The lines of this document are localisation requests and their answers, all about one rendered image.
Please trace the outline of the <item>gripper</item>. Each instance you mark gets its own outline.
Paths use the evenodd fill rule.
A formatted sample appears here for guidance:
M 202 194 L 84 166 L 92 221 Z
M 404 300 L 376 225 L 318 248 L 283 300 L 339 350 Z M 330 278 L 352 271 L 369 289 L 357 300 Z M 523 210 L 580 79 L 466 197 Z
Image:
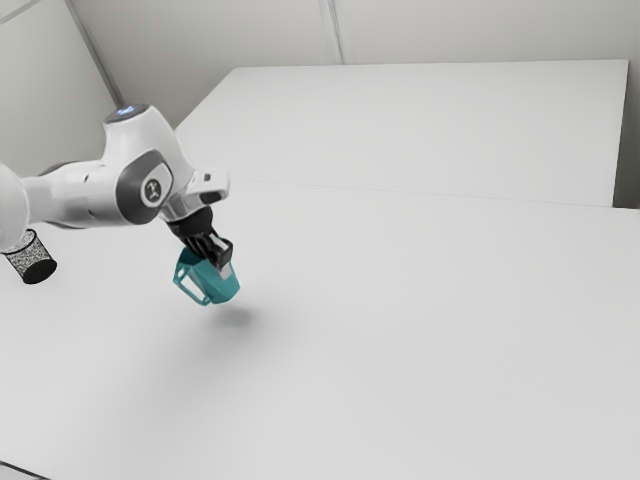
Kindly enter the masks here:
M 198 258 L 195 271 L 199 278 L 224 282 L 232 274 L 233 244 L 212 226 L 210 208 L 201 208 L 189 216 L 168 222 L 169 230 Z

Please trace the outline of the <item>black mesh pen holder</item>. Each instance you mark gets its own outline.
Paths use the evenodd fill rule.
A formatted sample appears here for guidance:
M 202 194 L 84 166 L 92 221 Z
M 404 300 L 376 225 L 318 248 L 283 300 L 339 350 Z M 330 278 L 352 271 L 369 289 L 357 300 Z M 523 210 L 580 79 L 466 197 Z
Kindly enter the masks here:
M 27 229 L 21 240 L 2 255 L 27 285 L 44 282 L 57 269 L 57 262 L 33 229 Z

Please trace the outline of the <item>teal faceted mug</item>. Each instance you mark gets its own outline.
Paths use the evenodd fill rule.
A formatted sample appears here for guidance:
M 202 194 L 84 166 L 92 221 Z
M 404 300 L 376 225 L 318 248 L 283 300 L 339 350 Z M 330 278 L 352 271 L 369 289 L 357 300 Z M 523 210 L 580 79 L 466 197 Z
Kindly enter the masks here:
M 240 290 L 232 263 L 221 270 L 184 247 L 173 275 L 173 283 L 201 306 L 230 301 Z

